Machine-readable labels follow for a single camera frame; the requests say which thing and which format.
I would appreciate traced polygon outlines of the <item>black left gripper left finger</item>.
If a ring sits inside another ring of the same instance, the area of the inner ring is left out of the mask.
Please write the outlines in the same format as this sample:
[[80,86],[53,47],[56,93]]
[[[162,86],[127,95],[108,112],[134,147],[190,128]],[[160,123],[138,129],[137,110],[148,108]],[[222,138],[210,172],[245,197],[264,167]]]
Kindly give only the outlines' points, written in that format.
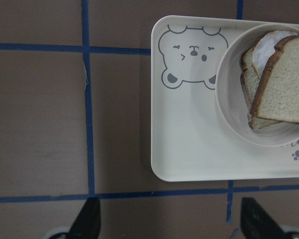
[[69,230],[70,239],[97,239],[101,230],[101,207],[98,197],[86,200]]

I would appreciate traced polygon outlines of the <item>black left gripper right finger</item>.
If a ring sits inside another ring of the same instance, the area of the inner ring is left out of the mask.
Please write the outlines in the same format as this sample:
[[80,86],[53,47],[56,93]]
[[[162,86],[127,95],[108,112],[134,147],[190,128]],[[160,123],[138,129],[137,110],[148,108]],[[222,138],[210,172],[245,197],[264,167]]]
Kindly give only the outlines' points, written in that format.
[[246,239],[282,239],[284,231],[254,198],[241,201],[240,228]]

